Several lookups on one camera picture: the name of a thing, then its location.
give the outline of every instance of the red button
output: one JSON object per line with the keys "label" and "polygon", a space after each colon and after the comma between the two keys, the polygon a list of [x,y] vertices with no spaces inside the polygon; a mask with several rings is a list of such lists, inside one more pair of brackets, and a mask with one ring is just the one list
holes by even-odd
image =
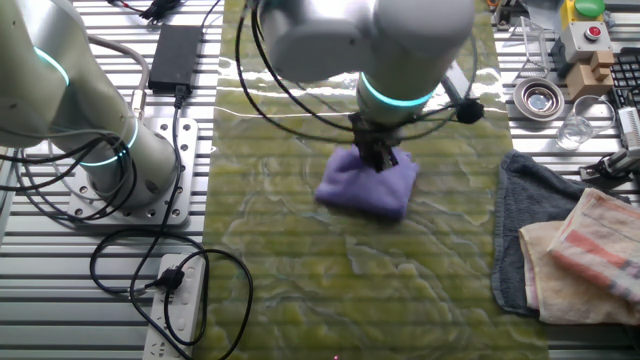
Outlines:
{"label": "red button", "polygon": [[600,30],[600,28],[592,26],[589,28],[589,34],[599,37],[600,35],[602,35],[602,30]]}

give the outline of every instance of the gray towel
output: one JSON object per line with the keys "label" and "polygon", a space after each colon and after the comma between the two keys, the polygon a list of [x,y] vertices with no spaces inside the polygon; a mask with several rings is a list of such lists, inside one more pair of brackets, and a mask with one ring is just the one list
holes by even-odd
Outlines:
{"label": "gray towel", "polygon": [[538,316],[527,308],[524,259],[518,230],[547,221],[564,221],[586,184],[563,179],[530,156],[510,151],[500,164],[491,287],[502,309]]}

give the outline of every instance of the emergency stop button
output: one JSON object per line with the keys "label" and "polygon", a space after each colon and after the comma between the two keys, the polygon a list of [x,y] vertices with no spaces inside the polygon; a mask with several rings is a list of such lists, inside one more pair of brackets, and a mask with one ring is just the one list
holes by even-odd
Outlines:
{"label": "emergency stop button", "polygon": [[584,33],[584,37],[586,37],[589,41],[596,41],[600,38],[601,35],[602,30],[600,30],[600,28],[597,26],[591,26]]}

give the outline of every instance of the towel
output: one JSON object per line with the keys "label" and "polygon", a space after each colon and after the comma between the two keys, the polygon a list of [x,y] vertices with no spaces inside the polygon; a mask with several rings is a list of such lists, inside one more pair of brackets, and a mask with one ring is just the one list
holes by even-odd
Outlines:
{"label": "towel", "polygon": [[530,156],[510,151],[500,164],[491,287],[502,309],[537,317],[527,306],[524,258],[518,230],[548,221],[564,221],[586,185],[565,180]]}
{"label": "towel", "polygon": [[640,303],[640,209],[589,189],[549,251],[570,271]]}
{"label": "towel", "polygon": [[531,258],[529,245],[527,245],[527,242],[523,239],[522,229],[520,229],[520,248],[522,249],[522,256],[524,259],[524,290],[527,295],[527,307],[529,309],[540,310],[540,304],[538,303],[538,290],[536,289],[536,273],[533,268],[534,262]]}
{"label": "towel", "polygon": [[393,220],[402,219],[420,167],[411,161],[411,154],[399,148],[393,148],[393,153],[398,165],[377,173],[360,160],[355,146],[349,150],[336,149],[316,190],[316,200]]}
{"label": "towel", "polygon": [[557,264],[547,253],[563,222],[554,221],[520,229],[523,252],[531,260],[540,321],[548,324],[640,324],[640,312],[583,277]]}

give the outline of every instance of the purple cloth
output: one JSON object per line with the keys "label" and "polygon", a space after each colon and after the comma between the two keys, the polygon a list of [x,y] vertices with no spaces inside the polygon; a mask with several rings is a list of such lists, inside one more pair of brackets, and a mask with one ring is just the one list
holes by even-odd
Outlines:
{"label": "purple cloth", "polygon": [[360,160],[355,146],[329,158],[316,200],[327,205],[363,210],[395,220],[407,213],[409,197],[420,166],[411,154],[394,148],[398,165],[381,173]]}

